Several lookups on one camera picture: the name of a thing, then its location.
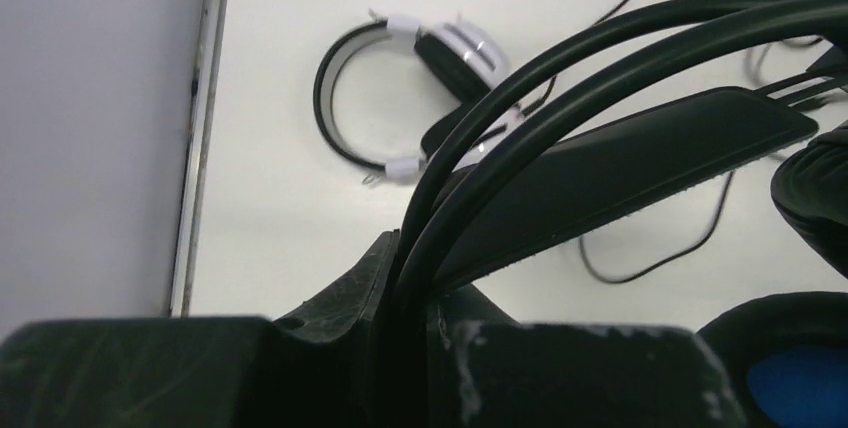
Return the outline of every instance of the headphone cable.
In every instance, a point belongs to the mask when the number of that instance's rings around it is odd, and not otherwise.
[[[603,23],[603,22],[609,20],[610,18],[612,18],[613,16],[617,15],[618,12],[621,11],[622,8],[624,8],[625,6],[627,6],[628,3],[630,3],[630,1],[631,0],[621,0],[620,2],[618,2],[617,5],[615,5],[604,16],[598,18],[597,21],[592,23],[591,26],[595,26],[595,25],[598,25],[600,23]],[[554,85],[556,85],[556,81],[557,81],[556,76],[551,78],[548,81],[548,87],[545,89],[545,92],[542,93],[542,96],[540,96],[538,99],[536,99],[535,101],[533,101],[532,103],[530,103],[529,105],[527,105],[526,107],[524,107],[521,110],[521,112],[524,114],[524,116],[532,115],[536,110],[541,108],[542,105],[544,105],[548,101],[548,98],[551,97],[551,93],[553,93],[553,91],[554,91]]]

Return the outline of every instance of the white ear cup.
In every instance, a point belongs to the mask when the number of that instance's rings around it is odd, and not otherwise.
[[[430,34],[459,55],[489,88],[509,75],[509,61],[503,50],[477,26],[467,21],[443,23]]]

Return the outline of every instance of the white plastic clip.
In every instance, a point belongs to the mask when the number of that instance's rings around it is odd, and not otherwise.
[[[406,15],[390,15],[386,29],[394,38],[414,40],[421,32],[421,21]]]
[[[412,156],[392,158],[386,162],[386,178],[390,180],[409,179],[421,173],[422,166],[421,158]]]

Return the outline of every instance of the black headphones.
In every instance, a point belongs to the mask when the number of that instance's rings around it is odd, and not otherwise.
[[[360,155],[345,142],[333,116],[333,93],[342,69],[354,54],[390,39],[413,43],[415,53],[424,66],[460,102],[460,106],[424,134],[421,139],[422,154],[375,161]],[[432,29],[424,29],[421,22],[404,15],[376,18],[374,22],[355,28],[339,38],[321,60],[312,92],[315,121],[333,151],[373,172],[366,180],[373,179],[373,176],[389,179],[413,177],[423,170],[427,160],[468,111],[503,81],[509,71],[509,62],[504,52],[488,34],[467,21],[442,23]],[[522,120],[523,116],[517,106],[509,110],[477,140],[474,148],[456,168],[478,162]]]

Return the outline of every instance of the ear cup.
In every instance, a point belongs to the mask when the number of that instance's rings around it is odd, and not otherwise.
[[[848,277],[848,123],[820,135],[774,174],[771,196],[798,234]]]
[[[760,298],[699,335],[727,369],[751,426],[848,426],[848,294]]]
[[[445,142],[450,132],[456,128],[456,125],[465,118],[465,115],[474,108],[480,99],[482,98],[459,105],[459,108],[445,115],[424,133],[424,136],[421,138],[421,151],[424,152],[428,160],[432,158],[433,153],[442,146],[442,143]]]
[[[489,87],[474,70],[449,46],[431,34],[425,34],[415,42],[415,52],[436,78],[455,96],[466,104],[482,98]]]

